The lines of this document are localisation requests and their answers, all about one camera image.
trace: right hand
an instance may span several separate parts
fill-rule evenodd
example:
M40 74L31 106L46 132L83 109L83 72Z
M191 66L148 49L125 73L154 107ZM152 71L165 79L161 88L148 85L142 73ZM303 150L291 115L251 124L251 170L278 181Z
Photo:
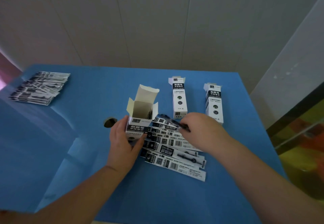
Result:
M224 143L235 141L221 124L202 113L188 113L180 123L187 124L191 131L187 132L180 128L179 132L182 136L194 147L209 154L213 154Z

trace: open cardboard box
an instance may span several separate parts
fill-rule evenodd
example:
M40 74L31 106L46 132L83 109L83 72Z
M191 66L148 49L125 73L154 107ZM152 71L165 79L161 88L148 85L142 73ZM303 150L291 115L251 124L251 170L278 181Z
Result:
M138 140L158 115L158 102L154 104L154 100L159 91L160 89L140 85L135 100L128 99L126 136L130 143Z

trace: hand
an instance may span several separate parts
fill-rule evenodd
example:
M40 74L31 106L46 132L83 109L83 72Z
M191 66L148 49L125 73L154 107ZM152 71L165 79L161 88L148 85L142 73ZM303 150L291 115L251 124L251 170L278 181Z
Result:
M182 136L194 147L213 154L224 143L235 141L215 119L202 113L188 113L181 121L191 132L179 129Z
M134 165L140 149L143 146L147 134L136 142L132 147L126 137L125 129L128 116L116 122L110 131L110 151L108 154L107 166L120 173L124 178Z

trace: pink wall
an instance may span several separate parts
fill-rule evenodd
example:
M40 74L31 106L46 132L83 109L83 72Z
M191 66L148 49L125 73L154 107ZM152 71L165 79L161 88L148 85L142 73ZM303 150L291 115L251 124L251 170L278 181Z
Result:
M0 90L20 74L21 71L0 53Z

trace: white wall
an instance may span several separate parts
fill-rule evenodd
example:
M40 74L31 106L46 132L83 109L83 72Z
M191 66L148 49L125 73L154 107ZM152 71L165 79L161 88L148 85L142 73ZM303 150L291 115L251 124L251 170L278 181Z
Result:
M22 70L57 63L237 71L250 92L315 2L0 0L0 49Z
M318 0L250 97L270 127L324 81L324 0Z

